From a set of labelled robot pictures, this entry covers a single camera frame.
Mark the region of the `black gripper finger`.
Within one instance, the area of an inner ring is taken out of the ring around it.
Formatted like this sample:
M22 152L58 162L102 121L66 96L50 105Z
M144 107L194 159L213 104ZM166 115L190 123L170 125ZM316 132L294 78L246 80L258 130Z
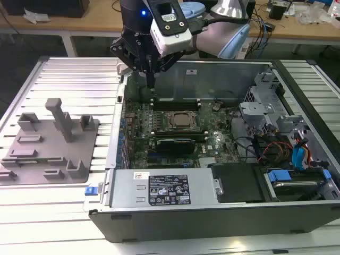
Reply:
M110 47L111 51L132 71L145 75L146 85L151 88L151 68L141 38L128 42L118 38Z
M172 67L181 57L183 56L183 52L172 53L167 56L158 56L157 58L151 59L150 66L150 88L153 89L155 87L156 77L155 75L160 72L167 71L170 67Z

